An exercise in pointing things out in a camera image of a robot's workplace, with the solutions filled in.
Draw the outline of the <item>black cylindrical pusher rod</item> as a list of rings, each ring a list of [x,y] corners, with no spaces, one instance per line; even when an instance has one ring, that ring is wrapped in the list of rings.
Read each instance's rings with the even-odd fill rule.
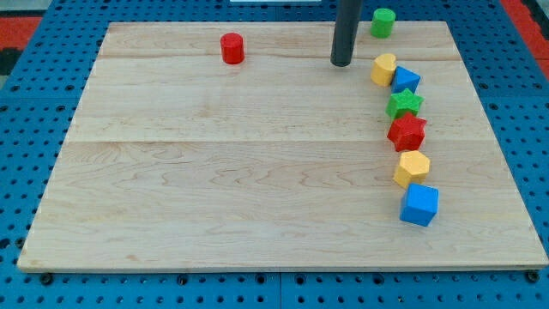
[[[337,67],[346,67],[352,62],[362,3],[362,0],[340,0],[337,4],[330,54],[330,62]]]

